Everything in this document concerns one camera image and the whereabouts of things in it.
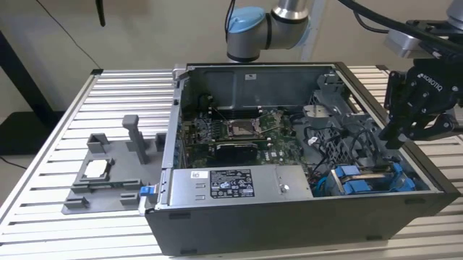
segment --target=slotted aluminum worktable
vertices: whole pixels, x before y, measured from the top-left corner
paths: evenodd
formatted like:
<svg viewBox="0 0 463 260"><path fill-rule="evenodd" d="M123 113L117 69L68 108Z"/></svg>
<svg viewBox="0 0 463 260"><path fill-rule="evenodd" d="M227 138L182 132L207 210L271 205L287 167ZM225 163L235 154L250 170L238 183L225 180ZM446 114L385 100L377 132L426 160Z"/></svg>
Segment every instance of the slotted aluminum worktable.
<svg viewBox="0 0 463 260"><path fill-rule="evenodd" d="M350 67L385 101L387 71ZM138 211L63 215L63 201L87 153L91 133L129 139L125 114L138 114L145 137L167 130L171 70L105 70L91 76L2 209L0 259L167 259ZM418 142L463 192L463 140ZM463 259L463 198L419 218L387 242L222 254L221 259Z"/></svg>

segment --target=blue latch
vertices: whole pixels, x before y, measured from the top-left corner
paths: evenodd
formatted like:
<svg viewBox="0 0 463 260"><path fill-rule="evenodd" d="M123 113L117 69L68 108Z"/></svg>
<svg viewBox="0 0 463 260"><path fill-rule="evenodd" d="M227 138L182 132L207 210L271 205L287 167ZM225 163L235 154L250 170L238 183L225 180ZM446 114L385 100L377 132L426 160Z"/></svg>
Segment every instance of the blue latch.
<svg viewBox="0 0 463 260"><path fill-rule="evenodd" d="M141 188L141 196L151 196L154 195L154 186L143 186Z"/></svg>
<svg viewBox="0 0 463 260"><path fill-rule="evenodd" d="M351 180L343 185L346 194L355 194L371 191L370 186L365 180Z"/></svg>

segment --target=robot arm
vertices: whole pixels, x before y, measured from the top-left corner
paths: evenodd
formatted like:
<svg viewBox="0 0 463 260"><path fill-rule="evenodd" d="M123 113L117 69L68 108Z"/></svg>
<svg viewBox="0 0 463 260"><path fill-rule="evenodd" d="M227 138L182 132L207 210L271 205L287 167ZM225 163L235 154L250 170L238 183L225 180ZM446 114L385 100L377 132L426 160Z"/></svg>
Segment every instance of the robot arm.
<svg viewBox="0 0 463 260"><path fill-rule="evenodd" d="M386 45L401 57L417 58L406 73L390 73L385 100L390 122L379 135L387 148L401 148L407 139L431 141L463 133L454 111L463 98L463 0L454 0L447 21L406 24L353 0L339 2L391 28Z"/></svg>
<svg viewBox="0 0 463 260"><path fill-rule="evenodd" d="M234 10L226 22L229 58L253 62L261 50L291 49L307 32L309 13L307 0L281 0L267 14L254 6Z"/></svg>

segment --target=power supply label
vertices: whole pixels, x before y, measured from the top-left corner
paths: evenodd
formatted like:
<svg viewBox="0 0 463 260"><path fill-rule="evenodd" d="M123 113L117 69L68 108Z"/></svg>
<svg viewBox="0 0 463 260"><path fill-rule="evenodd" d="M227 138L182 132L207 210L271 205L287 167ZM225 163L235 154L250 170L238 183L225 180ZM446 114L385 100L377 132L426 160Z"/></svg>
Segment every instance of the power supply label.
<svg viewBox="0 0 463 260"><path fill-rule="evenodd" d="M254 197L251 170L210 171L214 199Z"/></svg>

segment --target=cable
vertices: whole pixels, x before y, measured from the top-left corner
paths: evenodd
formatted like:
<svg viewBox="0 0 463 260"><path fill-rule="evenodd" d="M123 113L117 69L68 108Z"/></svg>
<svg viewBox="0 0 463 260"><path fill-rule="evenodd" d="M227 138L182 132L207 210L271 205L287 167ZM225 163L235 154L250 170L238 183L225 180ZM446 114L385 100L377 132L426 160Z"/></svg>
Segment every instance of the cable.
<svg viewBox="0 0 463 260"><path fill-rule="evenodd" d="M383 29L378 29L378 28L373 28L370 27L363 21L362 21L362 18L361 18L361 15L354 12L354 16L355 16L355 19L357 21L359 22L361 26L367 29L369 31L373 31L374 33L379 33L379 34L387 34L390 32L390 30L383 30Z"/></svg>
<svg viewBox="0 0 463 260"><path fill-rule="evenodd" d="M58 25L60 26L60 28L64 30L66 34L70 36L74 44L78 46L78 48L83 51L83 53L86 53L87 57L93 60L93 62L95 63L97 67L99 69L102 69L101 65L97 63L97 61L94 60L94 58L90 56L90 54L85 51L85 49L79 46L78 42L75 41L74 37L71 36L71 34L68 33L68 31L64 29L63 25L59 23L59 21L56 20L56 18L51 15L50 11L47 10L47 8L44 7L44 5L42 4L42 2L39 0L36 0L36 2L40 4L42 8L44 9L44 11L47 12L47 14L50 15L50 17L55 20L55 22L58 23Z"/></svg>
<svg viewBox="0 0 463 260"><path fill-rule="evenodd" d="M225 30L226 30L226 42L229 41L229 29L230 29L230 21L233 20L233 14L234 14L235 2L237 2L237 0L231 0L231 1L230 1L230 6L229 6L229 10L227 10L226 24L225 24Z"/></svg>
<svg viewBox="0 0 463 260"><path fill-rule="evenodd" d="M367 7L358 4L353 0L338 0L338 1L354 12L357 12L359 15L362 15L363 17L366 17L375 23L381 24L382 26L399 31L425 42L434 43L439 45L441 47L446 48L447 50L451 50L457 53L463 53L462 45L437 37L435 35L419 30L417 27L409 24L401 23L387 18L386 16L382 16L381 14L378 14L377 12L374 12L373 10L370 10Z"/></svg>
<svg viewBox="0 0 463 260"><path fill-rule="evenodd" d="M355 146L355 142L358 141L361 135L363 133L366 133L369 130L367 129L363 129L362 131L359 131L357 133L357 135L354 136L354 139L353 139L353 143L350 144L350 149L349 149L349 155L350 157L353 158L353 160L359 164L359 166L363 166L362 162L359 162L359 160L355 158L354 154L353 154L353 150L354 150L354 146Z"/></svg>
<svg viewBox="0 0 463 260"><path fill-rule="evenodd" d="M2 161L4 161L6 163L8 163L8 164L11 164L11 165L14 165L14 166L16 166L16 167L19 167L19 168L23 168L24 170L28 169L28 168L26 168L24 166L19 165L19 164L15 164L15 163L12 163L12 162L10 162L10 161L7 161L7 159L3 158L3 156L0 156L0 159L2 159Z"/></svg>

